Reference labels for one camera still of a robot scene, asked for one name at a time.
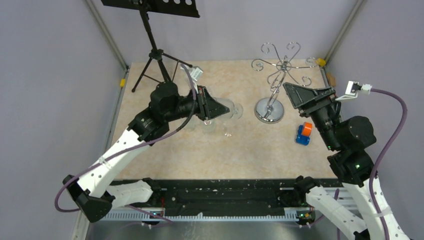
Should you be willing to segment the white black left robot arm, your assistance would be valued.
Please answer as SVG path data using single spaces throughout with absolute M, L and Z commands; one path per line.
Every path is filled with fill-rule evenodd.
M 175 83 L 162 82 L 150 94 L 148 107 L 134 117 L 118 140 L 87 172 L 67 176 L 63 185 L 91 223 L 113 209 L 134 203 L 154 207 L 161 194 L 151 179 L 112 185 L 116 176 L 152 145 L 176 134 L 176 130 L 170 132 L 170 122 L 185 118 L 180 126 L 184 128 L 193 116 L 208 121 L 229 112 L 230 108 L 213 98 L 204 86 L 195 86 L 181 96 Z

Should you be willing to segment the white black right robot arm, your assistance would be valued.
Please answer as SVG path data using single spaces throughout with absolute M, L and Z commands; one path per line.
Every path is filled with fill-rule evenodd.
M 364 116 L 341 120 L 341 98 L 332 87 L 308 88 L 284 83 L 283 88 L 301 117 L 311 118 L 326 147 L 333 152 L 331 170 L 350 193 L 357 206 L 355 215 L 341 205 L 312 177 L 299 176 L 293 200 L 321 212 L 349 240 L 406 240 L 408 235 L 397 222 L 377 173 L 378 160 L 366 148 L 377 139 L 374 127 Z

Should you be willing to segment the clear wine glass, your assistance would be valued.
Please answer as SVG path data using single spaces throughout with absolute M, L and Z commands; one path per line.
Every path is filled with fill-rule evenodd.
M 201 129 L 204 134 L 213 134 L 216 130 L 217 123 L 215 120 L 205 120 L 201 122 Z

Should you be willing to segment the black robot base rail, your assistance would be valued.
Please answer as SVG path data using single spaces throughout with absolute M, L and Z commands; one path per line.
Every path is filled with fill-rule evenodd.
M 316 210 L 297 192 L 302 178 L 288 179 L 147 179 L 153 194 L 132 206 L 159 209 L 163 217 L 189 220 L 317 220 Z

